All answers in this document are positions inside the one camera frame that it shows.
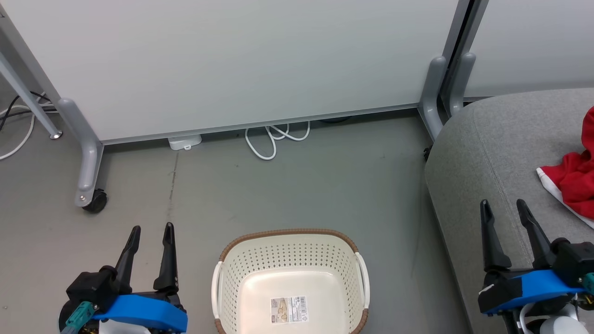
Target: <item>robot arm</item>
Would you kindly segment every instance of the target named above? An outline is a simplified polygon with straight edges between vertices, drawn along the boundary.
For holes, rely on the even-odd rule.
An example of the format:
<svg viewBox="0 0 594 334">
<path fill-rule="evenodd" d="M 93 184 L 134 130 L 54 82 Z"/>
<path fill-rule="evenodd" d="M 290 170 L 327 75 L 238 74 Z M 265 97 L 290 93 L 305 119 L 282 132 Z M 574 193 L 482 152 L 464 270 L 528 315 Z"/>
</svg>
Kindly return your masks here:
<svg viewBox="0 0 594 334">
<path fill-rule="evenodd" d="M 178 291 L 178 268 L 173 224 L 165 225 L 163 258 L 155 291 L 132 293 L 130 277 L 134 254 L 140 244 L 135 226 L 116 267 L 83 272 L 68 287 L 68 302 L 59 317 L 63 334 L 161 334 L 184 333 L 188 316 Z"/>
<path fill-rule="evenodd" d="M 520 221 L 528 232 L 534 262 L 530 269 L 510 269 L 494 228 L 487 200 L 481 202 L 485 280 L 479 308 L 503 318 L 509 334 L 587 334 L 577 308 L 594 309 L 594 245 L 571 244 L 559 238 L 551 244 L 523 200 L 517 201 Z M 527 317 L 548 316 L 527 323 Z"/>
</svg>

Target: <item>basket label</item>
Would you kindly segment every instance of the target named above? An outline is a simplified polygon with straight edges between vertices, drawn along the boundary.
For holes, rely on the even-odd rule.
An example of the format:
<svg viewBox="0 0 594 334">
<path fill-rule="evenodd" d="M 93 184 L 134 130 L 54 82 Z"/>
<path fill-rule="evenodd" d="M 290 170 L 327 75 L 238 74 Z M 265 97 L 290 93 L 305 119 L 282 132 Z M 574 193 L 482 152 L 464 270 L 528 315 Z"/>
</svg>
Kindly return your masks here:
<svg viewBox="0 0 594 334">
<path fill-rule="evenodd" d="M 273 298 L 270 300 L 272 323 L 308 322 L 309 312 L 304 296 Z"/>
</svg>

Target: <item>caster wheel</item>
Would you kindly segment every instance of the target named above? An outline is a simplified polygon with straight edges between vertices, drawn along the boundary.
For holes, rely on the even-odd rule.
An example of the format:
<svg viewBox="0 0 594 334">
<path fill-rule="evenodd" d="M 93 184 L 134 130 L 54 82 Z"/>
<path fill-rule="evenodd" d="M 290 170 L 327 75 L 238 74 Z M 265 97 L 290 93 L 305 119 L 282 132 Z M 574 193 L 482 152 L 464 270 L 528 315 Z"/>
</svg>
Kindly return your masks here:
<svg viewBox="0 0 594 334">
<path fill-rule="evenodd" d="M 429 159 L 429 154 L 431 153 L 432 147 L 433 147 L 433 145 L 431 145 L 423 150 L 423 157 L 425 158 L 425 162 L 427 162 L 427 159 Z"/>
<path fill-rule="evenodd" d="M 90 213 L 99 213 L 105 207 L 108 202 L 108 195 L 103 189 L 95 189 L 93 192 L 93 199 L 87 206 L 83 206 L 83 210 Z"/>
</svg>

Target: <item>basket handle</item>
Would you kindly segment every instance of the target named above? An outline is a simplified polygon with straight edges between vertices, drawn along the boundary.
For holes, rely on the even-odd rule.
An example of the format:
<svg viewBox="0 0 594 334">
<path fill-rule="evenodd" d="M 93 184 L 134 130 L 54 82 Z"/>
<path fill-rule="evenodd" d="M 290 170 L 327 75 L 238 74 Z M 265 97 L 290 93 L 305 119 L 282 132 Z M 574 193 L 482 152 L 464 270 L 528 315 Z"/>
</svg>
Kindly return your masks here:
<svg viewBox="0 0 594 334">
<path fill-rule="evenodd" d="M 214 273 L 213 273 L 213 282 L 211 285 L 211 290 L 210 290 L 210 299 L 213 305 L 213 315 L 215 319 L 219 319 L 219 300 L 218 300 L 218 289 L 217 286 L 219 285 L 219 276 L 220 276 L 220 271 L 221 271 L 221 266 L 223 265 L 222 261 L 219 261 L 217 263 L 217 266 L 214 267 Z"/>
<path fill-rule="evenodd" d="M 371 294 L 369 293 L 369 274 L 367 273 L 367 266 L 365 265 L 365 261 L 359 252 L 355 253 L 357 257 L 357 262 L 359 263 L 359 270 L 361 271 L 361 277 L 363 277 L 363 293 L 365 298 L 365 306 L 364 308 L 369 308 L 369 300 L 371 299 Z"/>
</svg>

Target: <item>gray metal leg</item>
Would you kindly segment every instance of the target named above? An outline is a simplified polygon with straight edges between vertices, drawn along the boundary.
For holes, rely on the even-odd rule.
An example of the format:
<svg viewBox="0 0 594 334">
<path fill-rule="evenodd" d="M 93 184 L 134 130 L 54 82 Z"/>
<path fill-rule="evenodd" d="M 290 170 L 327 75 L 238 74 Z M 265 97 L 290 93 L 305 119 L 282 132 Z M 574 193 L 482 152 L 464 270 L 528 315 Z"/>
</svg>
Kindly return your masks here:
<svg viewBox="0 0 594 334">
<path fill-rule="evenodd" d="M 435 57 L 429 63 L 425 86 L 419 102 L 419 113 L 432 140 L 440 133 L 443 123 L 437 112 L 437 94 L 440 92 L 441 81 L 446 73 L 447 61 L 443 56 Z"/>
<path fill-rule="evenodd" d="M 62 136 L 62 131 L 56 129 L 52 121 L 45 114 L 45 111 L 43 111 L 41 106 L 39 106 L 39 103 L 35 101 L 35 98 L 33 98 L 33 95 L 29 92 L 27 86 L 25 86 L 21 78 L 18 77 L 17 73 L 8 63 L 2 52 L 0 52 L 0 73 L 2 73 L 12 88 L 35 114 L 35 117 L 39 119 L 43 127 L 49 132 L 49 137 L 51 139 L 60 138 Z"/>
<path fill-rule="evenodd" d="M 454 117 L 464 108 L 464 92 L 475 60 L 476 55 L 471 52 L 463 54 L 458 60 L 458 65 L 451 79 L 450 91 L 445 101 L 450 117 Z"/>
<path fill-rule="evenodd" d="M 103 156 L 103 144 L 99 141 L 73 100 L 60 99 L 58 109 L 83 150 L 83 161 L 78 176 L 74 203 L 80 207 L 87 206 L 93 199 L 97 173 L 99 173 L 99 165 Z"/>
</svg>

